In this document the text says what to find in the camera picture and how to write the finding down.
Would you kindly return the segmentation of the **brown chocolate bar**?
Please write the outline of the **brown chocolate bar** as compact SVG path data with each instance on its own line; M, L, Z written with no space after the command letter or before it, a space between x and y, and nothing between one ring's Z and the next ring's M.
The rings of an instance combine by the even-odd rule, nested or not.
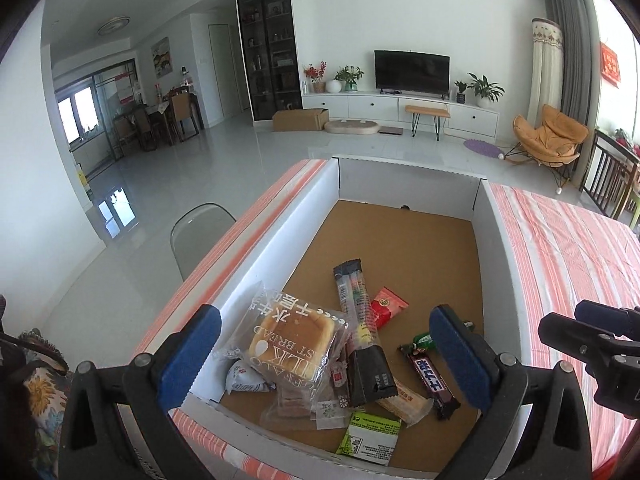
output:
M412 364L428 395L434 400L437 418L439 420L450 419L461 404L449 389L428 354L413 348L411 344L402 344L398 350Z

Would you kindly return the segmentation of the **small white pastry pack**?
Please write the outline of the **small white pastry pack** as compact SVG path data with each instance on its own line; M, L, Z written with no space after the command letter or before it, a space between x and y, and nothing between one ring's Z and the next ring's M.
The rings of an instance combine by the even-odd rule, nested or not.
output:
M424 419L434 406L433 399L427 399L404 385L400 380L395 380L396 396L377 400L376 403L384 410L400 418L407 427L412 427Z

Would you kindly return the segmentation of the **green tube snack pack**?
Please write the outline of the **green tube snack pack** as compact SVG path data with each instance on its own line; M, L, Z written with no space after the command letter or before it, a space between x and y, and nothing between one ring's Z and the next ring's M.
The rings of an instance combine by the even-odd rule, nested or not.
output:
M433 337L429 332L416 335L412 338L412 348L417 352L427 352L436 349Z

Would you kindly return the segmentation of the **triangular white snack pack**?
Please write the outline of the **triangular white snack pack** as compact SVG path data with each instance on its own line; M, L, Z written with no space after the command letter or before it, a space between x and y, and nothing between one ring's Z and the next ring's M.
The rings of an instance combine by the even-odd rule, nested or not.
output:
M228 394L232 392L266 393L276 389L275 384L265 380L261 374L241 359L231 364L224 383L224 390Z

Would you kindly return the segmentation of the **green white snack packet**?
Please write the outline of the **green white snack packet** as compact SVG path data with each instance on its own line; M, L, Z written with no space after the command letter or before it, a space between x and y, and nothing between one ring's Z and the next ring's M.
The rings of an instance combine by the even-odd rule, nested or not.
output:
M337 455L388 466L398 441L401 421L365 412L353 412Z

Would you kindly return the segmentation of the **long black snack pack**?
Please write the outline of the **long black snack pack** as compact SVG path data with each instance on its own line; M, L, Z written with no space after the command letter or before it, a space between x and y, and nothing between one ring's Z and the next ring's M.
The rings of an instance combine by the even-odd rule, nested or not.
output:
M352 406L396 396L397 387L378 338L360 259L333 269L338 300L352 330L347 341L347 374Z

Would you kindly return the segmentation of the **red sausage snack pack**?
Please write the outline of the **red sausage snack pack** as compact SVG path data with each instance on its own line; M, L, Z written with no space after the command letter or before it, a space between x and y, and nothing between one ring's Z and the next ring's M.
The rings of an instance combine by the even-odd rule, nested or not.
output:
M409 304L406 300L403 300L389 288L382 287L370 302L375 327L379 330L408 307Z

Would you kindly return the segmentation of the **bread loaf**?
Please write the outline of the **bread loaf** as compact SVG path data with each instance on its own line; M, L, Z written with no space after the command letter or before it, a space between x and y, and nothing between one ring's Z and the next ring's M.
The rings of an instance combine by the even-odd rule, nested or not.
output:
M326 388L330 366L354 328L352 318L342 311L257 283L215 356L241 360L277 388L314 400Z

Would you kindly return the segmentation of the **brown hawthorn roll pack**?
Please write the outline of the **brown hawthorn roll pack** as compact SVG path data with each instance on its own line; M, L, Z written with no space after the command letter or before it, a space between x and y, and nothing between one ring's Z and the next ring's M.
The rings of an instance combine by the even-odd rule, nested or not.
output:
M346 348L343 348L337 359L330 365L330 378L334 399L340 408L351 408L350 388L348 379L348 359Z

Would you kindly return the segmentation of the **clear bag of brown bars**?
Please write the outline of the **clear bag of brown bars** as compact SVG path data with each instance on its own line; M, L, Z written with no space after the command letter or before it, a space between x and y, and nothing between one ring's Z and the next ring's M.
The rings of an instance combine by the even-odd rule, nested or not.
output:
M271 431L314 431L346 428L352 416L345 387L325 380L313 396L307 390L281 389L260 415L260 426Z

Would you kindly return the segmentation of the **floral cushion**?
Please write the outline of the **floral cushion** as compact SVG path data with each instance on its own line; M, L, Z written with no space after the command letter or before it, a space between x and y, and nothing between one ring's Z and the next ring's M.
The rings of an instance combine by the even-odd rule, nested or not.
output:
M55 479L70 369L33 328L1 334L1 477Z

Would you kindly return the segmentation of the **striped orange tablecloth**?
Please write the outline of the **striped orange tablecloth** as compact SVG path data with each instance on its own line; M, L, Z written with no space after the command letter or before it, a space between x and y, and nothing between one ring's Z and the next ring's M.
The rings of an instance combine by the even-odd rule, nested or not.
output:
M623 223L587 209L488 183L506 217L532 330L532 355L528 361L519 360L528 365L553 365L558 352L541 344L537 336L545 314L571 315L584 299L618 308L638 304L637 237Z

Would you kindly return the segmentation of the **dark wooden chair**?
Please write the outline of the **dark wooden chair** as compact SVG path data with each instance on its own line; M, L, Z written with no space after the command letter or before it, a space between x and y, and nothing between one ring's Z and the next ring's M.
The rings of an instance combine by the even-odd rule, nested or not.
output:
M596 129L587 169L579 191L588 195L601 214L618 220L626 209L639 175L639 157L612 136Z

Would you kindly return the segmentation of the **orange lounge chair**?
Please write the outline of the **orange lounge chair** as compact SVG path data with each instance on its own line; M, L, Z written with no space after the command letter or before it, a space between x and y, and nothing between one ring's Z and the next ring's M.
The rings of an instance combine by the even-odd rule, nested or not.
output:
M589 129L548 104L541 109L541 124L537 128L522 115L514 118L512 126L516 143L500 158L510 162L532 160L538 166L546 167L562 190L570 180Z

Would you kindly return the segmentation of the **purple round floor mat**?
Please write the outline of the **purple round floor mat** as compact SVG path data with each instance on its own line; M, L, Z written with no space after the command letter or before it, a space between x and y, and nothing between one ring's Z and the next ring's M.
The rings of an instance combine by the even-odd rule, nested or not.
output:
M473 153L480 154L489 158L504 159L504 153L501 148L495 146L495 144L488 143L486 141L468 139L463 142L463 145Z

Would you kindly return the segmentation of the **transparent grey chair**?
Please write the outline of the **transparent grey chair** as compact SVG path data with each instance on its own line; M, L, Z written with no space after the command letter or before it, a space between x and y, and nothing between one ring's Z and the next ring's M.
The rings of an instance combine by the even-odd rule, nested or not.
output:
M216 203L199 204L176 221L169 244L184 282L234 224L231 212Z

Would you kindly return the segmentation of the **white cardboard box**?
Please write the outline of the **white cardboard box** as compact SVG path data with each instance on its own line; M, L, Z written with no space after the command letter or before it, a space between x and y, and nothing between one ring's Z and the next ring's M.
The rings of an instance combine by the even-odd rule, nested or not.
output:
M454 170L340 156L303 160L236 220L217 243L197 240L195 268L143 337L154 351L202 304L230 335L258 286L336 309L333 269L357 259L369 292L388 287L408 310L382 330L393 373L420 385L398 346L448 304L477 322L488 344L528 361L524 289L506 217L487 180ZM226 371L208 359L177 412L193 451L217 478L432 478L468 435L475 414L427 417L405 429L387 466L337 456L341 431L276 434L259 425L266 394L224 396Z

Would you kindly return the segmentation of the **white tv cabinet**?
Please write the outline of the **white tv cabinet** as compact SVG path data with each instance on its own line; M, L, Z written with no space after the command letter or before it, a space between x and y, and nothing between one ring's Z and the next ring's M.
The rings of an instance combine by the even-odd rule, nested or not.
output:
M303 108L325 108L331 119L372 120L382 126L411 130L411 115L406 105L446 108L450 118L442 126L440 136L456 136L461 139L497 140L499 113L475 105L366 92L311 93L303 95ZM434 133L431 117L422 117L418 131Z

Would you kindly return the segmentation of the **covered standing air conditioner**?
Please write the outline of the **covered standing air conditioner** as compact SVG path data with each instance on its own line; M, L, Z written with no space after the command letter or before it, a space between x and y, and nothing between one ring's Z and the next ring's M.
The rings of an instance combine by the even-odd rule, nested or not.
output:
M532 21L533 69L527 121L542 122L542 108L560 108L563 87L564 40L560 26L546 18Z

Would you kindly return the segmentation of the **large green potted plant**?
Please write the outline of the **large green potted plant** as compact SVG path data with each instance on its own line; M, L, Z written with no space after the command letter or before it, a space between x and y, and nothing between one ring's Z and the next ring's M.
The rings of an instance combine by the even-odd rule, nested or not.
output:
M479 107L492 107L504 96L506 90L500 84L490 82L485 75L476 76L469 73L469 76L471 78L469 88L473 90Z

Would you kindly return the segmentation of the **small dark potted plant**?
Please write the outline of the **small dark potted plant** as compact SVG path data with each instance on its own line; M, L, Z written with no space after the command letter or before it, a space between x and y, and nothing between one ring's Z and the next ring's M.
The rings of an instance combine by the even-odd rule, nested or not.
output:
M459 104L464 104L466 101L465 92L469 88L469 84L463 80L456 80L454 82L454 86L456 87L456 102Z

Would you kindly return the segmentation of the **small wooden bench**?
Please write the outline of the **small wooden bench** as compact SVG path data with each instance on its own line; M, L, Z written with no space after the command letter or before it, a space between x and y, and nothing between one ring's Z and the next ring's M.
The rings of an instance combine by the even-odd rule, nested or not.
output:
M434 108L419 105L406 105L405 112L411 115L411 135L416 136L420 120L422 117L431 117L434 122L435 139L440 140L442 126L446 119L450 118L449 110L446 108Z

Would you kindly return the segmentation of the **beige pet bed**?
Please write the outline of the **beige pet bed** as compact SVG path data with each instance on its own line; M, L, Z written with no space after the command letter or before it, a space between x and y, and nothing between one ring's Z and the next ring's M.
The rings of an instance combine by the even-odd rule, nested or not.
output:
M334 134L360 134L360 136L368 136L380 131L380 125L370 120L330 120L324 125L324 130Z

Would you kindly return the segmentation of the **black flat television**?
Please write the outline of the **black flat television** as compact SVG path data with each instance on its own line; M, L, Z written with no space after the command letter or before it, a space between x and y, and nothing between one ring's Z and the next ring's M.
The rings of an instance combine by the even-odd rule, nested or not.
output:
M450 57L446 55L375 50L374 82L378 90L446 96L450 85Z

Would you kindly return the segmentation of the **dining table with chairs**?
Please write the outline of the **dining table with chairs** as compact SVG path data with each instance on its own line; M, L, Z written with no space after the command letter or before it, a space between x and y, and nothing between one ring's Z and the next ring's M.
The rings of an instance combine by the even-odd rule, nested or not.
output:
M138 104L113 119L121 148L131 142L141 151L156 150L161 143L174 145L197 136L204 129L200 101L190 86L170 90L155 105Z

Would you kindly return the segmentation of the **grey curtain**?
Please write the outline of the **grey curtain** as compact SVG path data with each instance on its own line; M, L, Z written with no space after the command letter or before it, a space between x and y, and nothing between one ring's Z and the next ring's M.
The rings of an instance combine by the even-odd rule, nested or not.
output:
M562 112L592 128L597 111L597 26L592 0L544 0L547 18L563 34Z

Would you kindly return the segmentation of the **green plant in vase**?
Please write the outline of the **green plant in vase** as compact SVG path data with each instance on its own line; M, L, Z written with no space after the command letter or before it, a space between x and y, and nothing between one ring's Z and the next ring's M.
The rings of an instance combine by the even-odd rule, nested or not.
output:
M364 71L359 66L345 65L336 72L335 79L343 84L345 92L356 92L363 75Z

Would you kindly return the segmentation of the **white round vase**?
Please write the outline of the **white round vase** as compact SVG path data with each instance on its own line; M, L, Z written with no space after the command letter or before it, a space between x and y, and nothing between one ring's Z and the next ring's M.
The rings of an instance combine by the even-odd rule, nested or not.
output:
M343 89L341 81L332 79L326 82L326 93L340 93Z

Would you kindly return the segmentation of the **brown cardboard box on floor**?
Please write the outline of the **brown cardboard box on floor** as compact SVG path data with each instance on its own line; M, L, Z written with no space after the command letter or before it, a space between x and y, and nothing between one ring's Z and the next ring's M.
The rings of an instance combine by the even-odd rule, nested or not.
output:
M274 131L321 131L329 121L325 108L308 110L279 110L272 118Z

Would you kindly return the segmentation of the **red flower vase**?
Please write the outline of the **red flower vase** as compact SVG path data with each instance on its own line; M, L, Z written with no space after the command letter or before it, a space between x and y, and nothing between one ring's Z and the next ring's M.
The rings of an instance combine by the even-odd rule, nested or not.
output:
M314 93L323 93L326 88L324 76L326 76L326 61L321 61L318 65L309 64L304 68L305 78L309 81Z

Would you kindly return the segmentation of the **round ceiling lamp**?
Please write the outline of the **round ceiling lamp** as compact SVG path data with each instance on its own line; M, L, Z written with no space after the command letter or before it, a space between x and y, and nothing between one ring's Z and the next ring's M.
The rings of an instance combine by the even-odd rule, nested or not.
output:
M129 16L114 16L114 18L110 18L108 21L103 23L96 33L100 37L108 36L114 34L114 32L119 32L120 30L126 28L130 24L131 18Z

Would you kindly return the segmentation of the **black glass display cabinet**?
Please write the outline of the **black glass display cabinet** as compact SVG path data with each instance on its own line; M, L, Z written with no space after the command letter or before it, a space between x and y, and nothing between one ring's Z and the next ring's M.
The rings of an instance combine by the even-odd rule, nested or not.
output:
M302 106L291 0L235 0L255 122Z

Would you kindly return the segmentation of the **red wall hanging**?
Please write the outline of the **red wall hanging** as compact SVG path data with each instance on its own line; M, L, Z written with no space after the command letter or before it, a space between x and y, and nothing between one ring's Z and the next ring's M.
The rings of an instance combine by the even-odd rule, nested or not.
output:
M617 54L604 42L600 42L601 77L617 88L620 83L620 64Z

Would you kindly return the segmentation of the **framed wall painting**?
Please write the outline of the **framed wall painting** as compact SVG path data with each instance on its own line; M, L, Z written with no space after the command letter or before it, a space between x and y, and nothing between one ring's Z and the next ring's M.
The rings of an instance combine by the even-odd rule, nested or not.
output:
M151 54L154 74L157 79L160 79L172 72L170 43L168 37L164 37L153 44L151 47Z

